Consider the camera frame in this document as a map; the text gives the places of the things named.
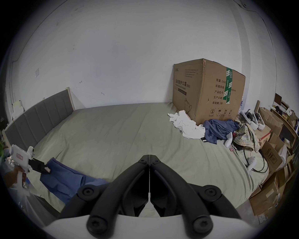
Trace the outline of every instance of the white vr headset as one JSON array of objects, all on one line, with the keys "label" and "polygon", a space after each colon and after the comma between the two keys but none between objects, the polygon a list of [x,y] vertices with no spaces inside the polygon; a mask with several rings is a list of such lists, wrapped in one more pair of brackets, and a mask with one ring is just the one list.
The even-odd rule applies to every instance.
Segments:
[{"label": "white vr headset", "polygon": [[250,124],[253,130],[263,130],[265,128],[265,123],[258,112],[253,113],[253,111],[249,109],[246,113],[243,110],[240,113],[245,118],[247,123]]}]

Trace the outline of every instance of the blue clothing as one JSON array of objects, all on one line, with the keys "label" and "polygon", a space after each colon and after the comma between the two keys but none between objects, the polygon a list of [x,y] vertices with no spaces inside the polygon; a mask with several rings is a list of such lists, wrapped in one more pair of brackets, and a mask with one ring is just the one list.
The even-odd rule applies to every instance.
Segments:
[{"label": "blue clothing", "polygon": [[104,179],[95,179],[79,173],[58,162],[55,158],[50,159],[47,167],[51,169],[51,173],[41,174],[40,181],[64,203],[67,203],[83,185],[98,186],[107,183]]},{"label": "blue clothing", "polygon": [[238,129],[238,123],[232,121],[231,119],[227,121],[211,119],[204,122],[204,127],[206,129],[206,140],[212,144],[217,144],[217,138],[226,140],[226,136],[230,132],[234,132]]}]

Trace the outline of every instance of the person's arm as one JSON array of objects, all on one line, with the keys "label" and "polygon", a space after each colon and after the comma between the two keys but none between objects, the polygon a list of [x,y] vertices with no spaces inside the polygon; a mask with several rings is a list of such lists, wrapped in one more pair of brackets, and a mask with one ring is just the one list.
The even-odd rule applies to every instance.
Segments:
[{"label": "person's arm", "polygon": [[24,169],[22,169],[20,166],[15,166],[12,171],[6,173],[3,176],[4,183],[8,188],[10,188],[14,183],[17,182],[17,177],[18,177],[19,171],[23,173],[22,179],[23,179],[23,182],[25,182],[26,174],[24,172]]}]

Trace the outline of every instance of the wire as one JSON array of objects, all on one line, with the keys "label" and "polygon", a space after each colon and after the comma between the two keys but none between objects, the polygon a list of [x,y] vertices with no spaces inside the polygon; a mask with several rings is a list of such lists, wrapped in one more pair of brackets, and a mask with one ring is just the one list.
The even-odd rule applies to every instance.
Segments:
[{"label": "wire", "polygon": [[[238,150],[237,150],[237,148],[233,145],[233,143],[231,143],[231,147],[235,150],[236,154],[237,154],[238,157],[241,159],[241,157],[240,157],[239,154],[238,154]],[[245,148],[244,148],[244,147],[243,147],[243,151],[244,151],[245,160],[246,160],[246,162],[247,162],[247,164],[248,164],[248,166],[249,166],[248,160],[247,160],[246,155],[245,155]],[[262,155],[262,158],[263,158],[263,162],[264,162],[263,168],[262,168],[261,170],[255,170],[255,169],[253,168],[252,171],[253,171],[253,172],[256,172],[256,173],[261,173],[261,174],[263,174],[263,173],[267,172],[269,166],[268,166],[268,164],[267,164],[267,169],[266,169],[266,171],[265,171],[265,172],[262,172],[262,170],[265,168],[265,157],[264,157],[263,153],[262,153],[260,150],[259,150],[259,152],[260,152],[260,154]]]},{"label": "wire", "polygon": [[[246,162],[248,163],[247,157],[246,157],[246,155],[245,155],[245,147],[243,147],[243,152],[244,152],[244,157],[245,157],[245,159],[246,159]],[[261,173],[261,174],[263,174],[263,173],[267,172],[269,165],[267,164],[267,169],[266,169],[266,171],[265,171],[265,172],[262,172],[262,170],[263,170],[264,167],[265,167],[265,157],[264,157],[264,155],[263,155],[262,152],[260,152],[260,154],[262,155],[263,162],[264,162],[263,168],[262,168],[261,170],[255,170],[255,169],[253,168],[252,171],[253,171],[253,172],[256,172],[256,173]]]},{"label": "wire", "polygon": [[277,85],[277,65],[276,65],[276,55],[275,55],[275,50],[274,50],[273,41],[272,41],[272,38],[271,38],[272,33],[270,32],[270,29],[268,28],[268,26],[267,26],[267,24],[265,23],[265,21],[264,21],[264,19],[262,18],[262,16],[261,16],[257,11],[247,10],[247,9],[243,8],[243,7],[241,6],[241,4],[244,5],[242,2],[241,2],[241,4],[239,4],[239,3],[237,3],[237,4],[238,4],[238,6],[239,6],[240,8],[242,8],[242,9],[245,10],[245,11],[257,13],[257,14],[259,15],[259,17],[263,20],[264,24],[265,24],[265,27],[266,27],[266,29],[267,29],[267,31],[268,31],[268,34],[269,34],[269,37],[270,37],[270,41],[271,41],[271,44],[272,44],[273,53],[274,53],[274,60],[275,60],[275,93],[276,93],[276,85]]}]

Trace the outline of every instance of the gray headboard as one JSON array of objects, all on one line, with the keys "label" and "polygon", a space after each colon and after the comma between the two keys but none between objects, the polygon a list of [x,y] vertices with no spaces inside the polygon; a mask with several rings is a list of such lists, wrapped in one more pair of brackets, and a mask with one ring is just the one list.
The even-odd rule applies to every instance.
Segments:
[{"label": "gray headboard", "polygon": [[27,151],[74,111],[69,88],[37,103],[4,130],[7,145]]}]

